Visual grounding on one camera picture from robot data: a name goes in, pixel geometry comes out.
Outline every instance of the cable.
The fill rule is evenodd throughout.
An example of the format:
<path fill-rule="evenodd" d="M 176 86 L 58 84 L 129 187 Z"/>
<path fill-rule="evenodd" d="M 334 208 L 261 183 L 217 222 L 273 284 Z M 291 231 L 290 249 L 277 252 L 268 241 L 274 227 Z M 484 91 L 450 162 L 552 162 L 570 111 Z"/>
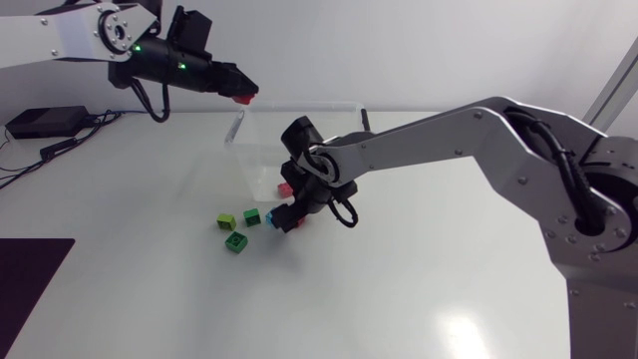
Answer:
<path fill-rule="evenodd" d="M 574 161 L 573 152 L 568 151 L 545 122 L 527 113 L 510 110 L 505 114 L 525 124 L 538 134 L 549 146 L 551 156 L 556 161 L 567 195 L 576 210 L 576 225 L 584 234 L 596 235 L 605 229 L 603 212 L 599 210 L 591 186 L 582 168 Z"/>
<path fill-rule="evenodd" d="M 138 99 L 140 99 L 142 106 L 144 106 L 153 120 L 159 123 L 168 120 L 168 117 L 170 116 L 170 98 L 168 96 L 168 84 L 161 84 L 161 98 L 163 100 L 163 114 L 161 115 L 161 117 L 156 115 L 155 111 L 153 110 L 149 95 L 147 95 L 147 91 L 144 89 L 144 86 L 142 85 L 140 80 L 133 79 L 131 88 L 133 89 L 133 92 L 136 94 Z"/>
<path fill-rule="evenodd" d="M 2 150 L 2 148 L 7 145 L 8 143 L 10 143 L 11 141 L 9 140 L 9 136 L 7 136 L 7 128 L 4 128 L 4 138 L 5 138 L 5 142 L 2 143 L 2 145 L 0 145 L 0 150 Z"/>
<path fill-rule="evenodd" d="M 339 210 L 337 210 L 337 207 L 335 206 L 334 198 L 328 200 L 328 207 L 330 208 L 330 211 L 332 211 L 332 214 L 337 217 L 337 220 L 339 220 L 341 224 L 347 226 L 348 228 L 354 228 L 355 225 L 357 225 L 357 223 L 359 222 L 359 215 L 357 214 L 357 210 L 355 210 L 355 207 L 350 203 L 348 199 L 343 200 L 341 204 L 343 204 L 343 206 L 350 212 L 352 221 L 346 220 L 341 215 L 341 213 L 339 213 Z"/>
<path fill-rule="evenodd" d="M 43 165 L 51 162 L 52 160 L 58 158 L 59 156 L 74 150 L 75 148 L 77 148 L 79 145 L 83 144 L 86 140 L 90 139 L 91 137 L 93 137 L 103 126 L 105 125 L 109 125 L 112 124 L 113 122 L 115 122 L 116 120 L 118 120 L 122 114 L 125 114 L 125 111 L 111 111 L 111 110 L 106 110 L 103 114 L 100 115 L 93 115 L 94 118 L 101 118 L 100 121 L 89 131 L 88 134 L 86 134 L 85 136 L 77 139 L 77 142 L 71 146 L 68 147 L 66 149 L 63 149 L 57 153 L 53 153 L 50 157 L 47 157 L 45 160 L 40 160 L 37 161 L 36 163 L 30 165 L 30 166 L 26 166 L 25 168 L 21 168 L 21 169 L 16 169 L 16 170 L 4 170 L 1 169 L 0 170 L 4 170 L 7 172 L 17 172 L 19 171 L 18 174 L 14 174 L 14 175 L 9 175 L 9 176 L 5 176 L 3 178 L 0 178 L 0 180 L 7 180 L 4 183 L 0 184 L 0 189 L 5 188 L 7 185 L 11 184 L 12 182 L 16 181 L 17 179 L 23 177 L 24 175 L 30 174 L 36 170 L 38 170 L 39 168 L 41 168 Z"/>

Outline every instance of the white wall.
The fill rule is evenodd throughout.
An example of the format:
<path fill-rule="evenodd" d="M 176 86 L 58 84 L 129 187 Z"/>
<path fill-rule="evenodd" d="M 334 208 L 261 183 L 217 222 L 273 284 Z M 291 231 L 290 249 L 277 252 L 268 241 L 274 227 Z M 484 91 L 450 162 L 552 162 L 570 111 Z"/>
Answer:
<path fill-rule="evenodd" d="M 61 2 L 5 2 L 0 14 Z M 213 20 L 208 51 L 238 63 L 260 99 L 356 100 L 372 110 L 446 110 L 505 95 L 581 117 L 638 36 L 635 0 L 179 2 Z M 164 1 L 165 24 L 176 3 Z M 147 88 L 158 107 L 159 85 Z M 111 86 L 105 64 L 3 69 L 0 89 L 0 123 L 28 107 L 141 107 Z M 171 97 L 176 111 L 234 107 L 211 94 Z"/>

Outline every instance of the cube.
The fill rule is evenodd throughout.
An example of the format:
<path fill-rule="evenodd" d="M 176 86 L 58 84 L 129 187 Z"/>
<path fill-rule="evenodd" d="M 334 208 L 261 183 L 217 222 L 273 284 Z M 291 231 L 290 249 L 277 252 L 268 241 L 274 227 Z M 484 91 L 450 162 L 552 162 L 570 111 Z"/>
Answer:
<path fill-rule="evenodd" d="M 282 198 L 288 198 L 292 196 L 292 187 L 288 183 L 282 183 L 277 186 L 279 196 Z"/>
<path fill-rule="evenodd" d="M 261 223 L 261 218 L 259 217 L 259 210 L 257 208 L 253 208 L 251 210 L 247 210 L 243 213 L 243 218 L 246 220 L 246 225 L 254 226 L 256 224 Z"/>
<path fill-rule="evenodd" d="M 220 214 L 217 217 L 217 224 L 219 228 L 224 230 L 235 230 L 237 227 L 237 222 L 235 222 L 235 217 L 232 214 Z"/>
<path fill-rule="evenodd" d="M 248 244 L 248 237 L 241 233 L 233 232 L 226 240 L 226 247 L 239 254 Z"/>
<path fill-rule="evenodd" d="M 268 223 L 268 225 L 270 225 L 273 228 L 275 227 L 275 225 L 272 223 L 272 211 L 266 214 L 266 223 Z"/>

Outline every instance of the clear plastic box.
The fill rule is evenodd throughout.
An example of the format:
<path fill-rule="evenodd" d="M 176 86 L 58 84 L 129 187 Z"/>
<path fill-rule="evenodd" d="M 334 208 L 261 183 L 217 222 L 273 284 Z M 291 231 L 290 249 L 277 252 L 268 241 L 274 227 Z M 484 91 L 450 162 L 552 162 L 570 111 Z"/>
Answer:
<path fill-rule="evenodd" d="M 308 116 L 324 139 L 363 131 L 363 105 L 348 102 L 254 102 L 243 107 L 226 135 L 256 201 L 283 201 L 277 185 L 285 182 L 281 165 L 290 155 L 281 135 L 296 119 Z"/>

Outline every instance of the white table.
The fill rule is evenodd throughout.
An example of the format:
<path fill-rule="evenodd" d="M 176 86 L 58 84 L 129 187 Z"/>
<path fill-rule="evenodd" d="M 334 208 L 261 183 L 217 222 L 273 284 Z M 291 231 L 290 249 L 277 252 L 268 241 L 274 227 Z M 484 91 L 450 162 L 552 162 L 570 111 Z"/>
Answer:
<path fill-rule="evenodd" d="M 0 237 L 77 239 L 10 359 L 569 357 L 537 224 L 470 159 L 363 176 L 355 229 L 326 209 L 287 235 L 240 224 L 227 250 L 219 213 L 272 207 L 223 151 L 232 118 L 126 116 L 0 190 Z M 20 143 L 0 166 L 51 140 Z"/>

